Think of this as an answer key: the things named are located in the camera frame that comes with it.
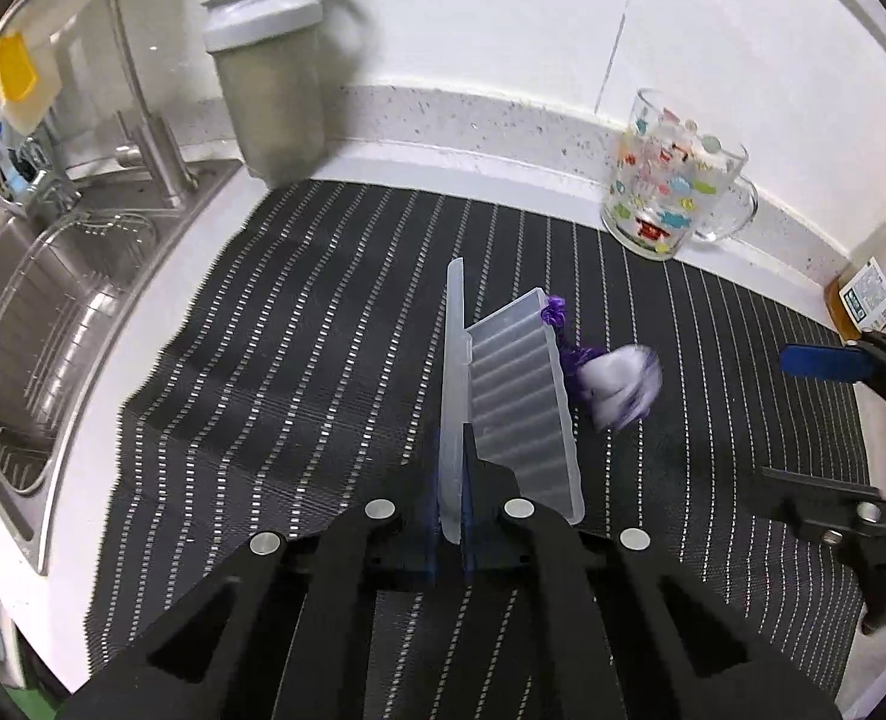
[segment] countertop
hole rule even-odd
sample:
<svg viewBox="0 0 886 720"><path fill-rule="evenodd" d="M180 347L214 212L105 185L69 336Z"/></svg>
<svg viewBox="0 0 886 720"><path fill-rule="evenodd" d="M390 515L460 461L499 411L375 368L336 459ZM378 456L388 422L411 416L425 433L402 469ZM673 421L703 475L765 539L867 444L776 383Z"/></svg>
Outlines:
<svg viewBox="0 0 886 720"><path fill-rule="evenodd" d="M196 148L232 156L231 143ZM598 184L499 157L401 143L341 143L316 178L419 187L600 227ZM81 418L62 476L46 576L38 576L0 520L0 599L53 673L75 690L89 679L84 620L110 494L118 475L118 415L184 322L222 247L267 194L240 170L201 213L120 333ZM819 285L743 242L690 245L680 259L828 324ZM858 388L870 477L886 490L886 404Z"/></svg>

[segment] stainless steel sink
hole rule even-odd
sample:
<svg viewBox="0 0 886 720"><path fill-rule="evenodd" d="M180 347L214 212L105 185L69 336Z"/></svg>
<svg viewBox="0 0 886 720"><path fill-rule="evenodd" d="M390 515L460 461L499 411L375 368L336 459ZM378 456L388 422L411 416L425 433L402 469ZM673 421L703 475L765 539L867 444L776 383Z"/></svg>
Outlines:
<svg viewBox="0 0 886 720"><path fill-rule="evenodd" d="M78 185L82 200L39 228L0 228L0 515L46 573L62 465L102 362L139 295L235 160L193 166L199 190L168 206L145 172Z"/></svg>

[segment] black striped mat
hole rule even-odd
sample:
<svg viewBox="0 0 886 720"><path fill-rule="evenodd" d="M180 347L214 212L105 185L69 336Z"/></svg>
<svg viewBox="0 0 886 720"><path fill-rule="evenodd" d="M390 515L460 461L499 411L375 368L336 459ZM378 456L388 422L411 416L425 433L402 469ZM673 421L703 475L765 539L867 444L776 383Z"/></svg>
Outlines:
<svg viewBox="0 0 886 720"><path fill-rule="evenodd" d="M249 533L319 530L413 454L439 415L456 256L468 320L539 286L566 299L579 343L658 351L664 389L643 424L598 434L576 415L581 527L642 526L834 693L861 605L853 576L737 503L754 466L867 482L852 389L776 365L787 341L832 334L588 227L331 182L262 202L120 415L120 479L86 618L91 667ZM377 614L368 718L539 716L522 595L392 593Z"/></svg>

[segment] yellow cap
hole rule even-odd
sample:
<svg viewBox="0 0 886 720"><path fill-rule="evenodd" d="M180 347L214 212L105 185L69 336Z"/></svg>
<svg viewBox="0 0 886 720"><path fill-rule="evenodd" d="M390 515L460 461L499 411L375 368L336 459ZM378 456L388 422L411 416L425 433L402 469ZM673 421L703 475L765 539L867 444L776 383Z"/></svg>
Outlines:
<svg viewBox="0 0 886 720"><path fill-rule="evenodd" d="M0 95L3 103L18 103L36 88L38 76L22 35L0 37Z"/></svg>

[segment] white label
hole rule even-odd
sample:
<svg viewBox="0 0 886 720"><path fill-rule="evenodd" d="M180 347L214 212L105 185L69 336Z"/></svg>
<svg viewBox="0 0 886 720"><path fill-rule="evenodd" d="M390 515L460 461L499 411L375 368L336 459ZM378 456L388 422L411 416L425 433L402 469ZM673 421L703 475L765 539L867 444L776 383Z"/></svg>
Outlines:
<svg viewBox="0 0 886 720"><path fill-rule="evenodd" d="M857 274L840 288L840 300L861 330L886 327L886 276L876 257L870 257Z"/></svg>

